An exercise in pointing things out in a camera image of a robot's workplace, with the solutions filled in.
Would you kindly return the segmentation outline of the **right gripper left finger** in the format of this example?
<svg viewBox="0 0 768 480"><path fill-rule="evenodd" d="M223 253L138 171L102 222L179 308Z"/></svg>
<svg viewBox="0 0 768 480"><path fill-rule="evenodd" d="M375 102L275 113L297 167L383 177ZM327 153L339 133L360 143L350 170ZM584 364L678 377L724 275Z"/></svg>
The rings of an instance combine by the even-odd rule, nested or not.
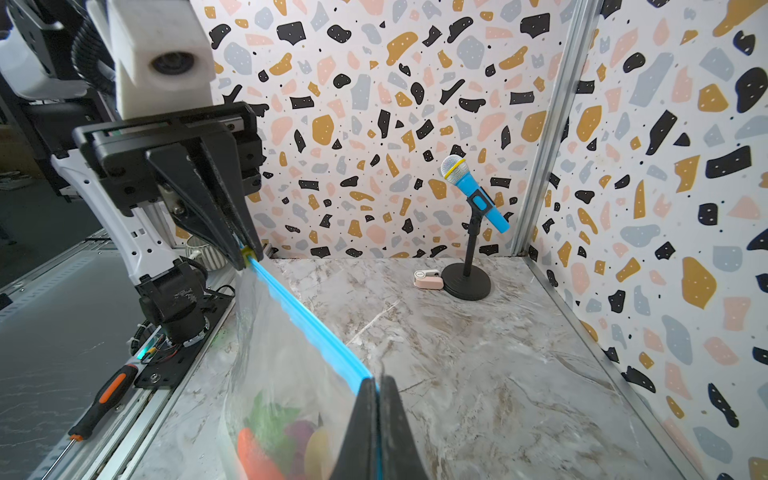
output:
<svg viewBox="0 0 768 480"><path fill-rule="evenodd" d="M373 378L362 381L331 480L376 480L378 394Z"/></svg>

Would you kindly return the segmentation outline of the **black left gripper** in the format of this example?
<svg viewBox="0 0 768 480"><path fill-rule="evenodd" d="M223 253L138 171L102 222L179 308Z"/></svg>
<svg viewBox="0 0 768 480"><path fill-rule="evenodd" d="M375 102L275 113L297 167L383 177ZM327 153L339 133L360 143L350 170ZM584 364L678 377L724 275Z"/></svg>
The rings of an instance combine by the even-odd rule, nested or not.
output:
<svg viewBox="0 0 768 480"><path fill-rule="evenodd" d="M183 209L174 220L243 270L243 248L263 259L246 196L261 188L258 120L266 112L265 104L236 102L86 125L73 139L122 214L159 200L164 185Z"/></svg>

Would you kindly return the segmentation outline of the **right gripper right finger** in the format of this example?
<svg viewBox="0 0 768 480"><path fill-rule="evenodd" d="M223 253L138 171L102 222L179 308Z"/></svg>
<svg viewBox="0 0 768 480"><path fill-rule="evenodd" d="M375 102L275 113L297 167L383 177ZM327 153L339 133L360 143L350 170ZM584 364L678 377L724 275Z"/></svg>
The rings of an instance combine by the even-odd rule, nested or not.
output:
<svg viewBox="0 0 768 480"><path fill-rule="evenodd" d="M379 382L379 456L385 480L427 480L400 391L392 376Z"/></svg>

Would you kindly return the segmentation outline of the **clear zip top bag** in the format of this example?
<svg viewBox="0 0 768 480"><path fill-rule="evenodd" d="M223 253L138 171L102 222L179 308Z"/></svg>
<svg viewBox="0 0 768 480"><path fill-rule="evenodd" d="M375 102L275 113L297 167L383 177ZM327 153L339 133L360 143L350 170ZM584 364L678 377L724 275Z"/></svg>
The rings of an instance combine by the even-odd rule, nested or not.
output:
<svg viewBox="0 0 768 480"><path fill-rule="evenodd" d="M245 256L236 286L239 351L223 400L217 446L228 479L247 479L237 438L254 397L299 408L329 434L334 467L362 381L370 372L284 284L269 259ZM306 479L304 459L284 479Z"/></svg>

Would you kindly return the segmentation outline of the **green lettuce toy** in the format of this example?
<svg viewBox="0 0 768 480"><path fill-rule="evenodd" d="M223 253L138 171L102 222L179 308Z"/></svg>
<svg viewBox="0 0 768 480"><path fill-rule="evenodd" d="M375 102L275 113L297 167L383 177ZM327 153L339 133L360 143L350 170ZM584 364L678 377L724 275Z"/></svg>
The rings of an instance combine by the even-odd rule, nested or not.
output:
<svg viewBox="0 0 768 480"><path fill-rule="evenodd" d="M301 410L271 401L263 392L253 399L246 425L267 456L288 475L297 450L297 441L285 430L299 419Z"/></svg>

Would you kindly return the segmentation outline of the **orange carrot toy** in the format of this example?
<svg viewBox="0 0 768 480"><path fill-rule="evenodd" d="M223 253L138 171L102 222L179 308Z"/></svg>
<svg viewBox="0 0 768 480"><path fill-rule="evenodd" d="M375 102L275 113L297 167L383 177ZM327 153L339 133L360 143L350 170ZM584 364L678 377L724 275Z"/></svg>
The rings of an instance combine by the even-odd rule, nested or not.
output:
<svg viewBox="0 0 768 480"><path fill-rule="evenodd" d="M237 438L238 459L248 480L283 480L278 465L262 449L250 428L240 430Z"/></svg>

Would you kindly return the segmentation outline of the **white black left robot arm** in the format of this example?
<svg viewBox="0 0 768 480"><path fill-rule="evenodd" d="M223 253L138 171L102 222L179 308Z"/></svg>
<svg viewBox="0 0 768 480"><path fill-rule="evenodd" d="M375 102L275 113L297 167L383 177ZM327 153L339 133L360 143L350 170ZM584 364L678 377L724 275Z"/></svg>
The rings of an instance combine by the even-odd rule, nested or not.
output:
<svg viewBox="0 0 768 480"><path fill-rule="evenodd" d="M159 232L160 207L236 269L262 245L246 197L265 157L261 105L216 104L213 49L188 1L5 1L1 108L55 188L71 187L120 251L172 344L211 327L207 277Z"/></svg>

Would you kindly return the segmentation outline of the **pink white small device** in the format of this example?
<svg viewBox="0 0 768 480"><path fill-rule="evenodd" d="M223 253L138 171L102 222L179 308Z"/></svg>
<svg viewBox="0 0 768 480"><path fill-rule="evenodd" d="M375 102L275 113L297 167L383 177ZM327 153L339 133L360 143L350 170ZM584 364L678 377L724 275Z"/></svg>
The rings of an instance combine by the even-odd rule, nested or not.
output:
<svg viewBox="0 0 768 480"><path fill-rule="evenodd" d="M442 290L444 281L441 272L436 269L417 270L413 274L413 284L423 290Z"/></svg>

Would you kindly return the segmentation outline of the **black microphone stand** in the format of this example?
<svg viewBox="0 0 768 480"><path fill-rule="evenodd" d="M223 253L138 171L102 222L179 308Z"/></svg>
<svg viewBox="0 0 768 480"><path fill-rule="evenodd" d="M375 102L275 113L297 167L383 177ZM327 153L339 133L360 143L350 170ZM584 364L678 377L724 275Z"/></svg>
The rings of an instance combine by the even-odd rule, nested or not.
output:
<svg viewBox="0 0 768 480"><path fill-rule="evenodd" d="M483 269L473 265L476 241L484 216L476 208L471 205L470 207L471 218L467 228L468 240L464 261L446 266L441 276L444 281L443 289L451 296L466 301L479 301L490 294L492 282Z"/></svg>

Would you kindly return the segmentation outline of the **blue microphone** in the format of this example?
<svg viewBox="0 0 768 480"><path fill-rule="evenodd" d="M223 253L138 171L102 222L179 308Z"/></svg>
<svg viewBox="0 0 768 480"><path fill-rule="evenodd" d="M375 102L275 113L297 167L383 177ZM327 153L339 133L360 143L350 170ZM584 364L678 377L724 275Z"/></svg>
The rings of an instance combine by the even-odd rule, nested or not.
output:
<svg viewBox="0 0 768 480"><path fill-rule="evenodd" d="M440 173L446 182L457 187L467 197L468 203L487 218L499 233L506 233L510 229L509 222L496 208L495 202L473 177L464 157L449 155L441 163Z"/></svg>

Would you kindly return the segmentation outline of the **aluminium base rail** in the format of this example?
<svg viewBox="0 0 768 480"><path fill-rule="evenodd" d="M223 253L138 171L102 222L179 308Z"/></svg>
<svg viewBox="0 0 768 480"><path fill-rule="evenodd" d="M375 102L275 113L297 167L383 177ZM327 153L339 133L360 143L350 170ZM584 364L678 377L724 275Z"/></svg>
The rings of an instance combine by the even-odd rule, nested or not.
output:
<svg viewBox="0 0 768 480"><path fill-rule="evenodd" d="M185 386L234 307L235 274L225 268L209 276L213 293L211 329L190 348L158 350L153 332L136 356L106 380L86 410L84 440L66 435L31 479L129 479L169 417Z"/></svg>

